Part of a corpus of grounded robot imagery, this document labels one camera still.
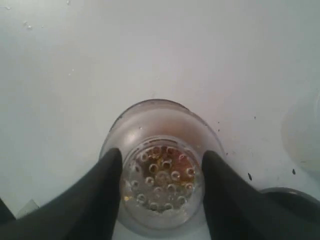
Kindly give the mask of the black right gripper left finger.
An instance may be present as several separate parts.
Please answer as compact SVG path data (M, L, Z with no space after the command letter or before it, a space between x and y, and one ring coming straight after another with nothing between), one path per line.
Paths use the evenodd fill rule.
M110 149L77 183L51 202L0 228L2 240L110 240L120 205L123 169Z

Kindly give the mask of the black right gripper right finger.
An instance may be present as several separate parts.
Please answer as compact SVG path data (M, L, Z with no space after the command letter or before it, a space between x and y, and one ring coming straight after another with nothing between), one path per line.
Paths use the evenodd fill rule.
M318 240L320 208L283 206L254 189L216 152L202 159L203 206L213 240Z

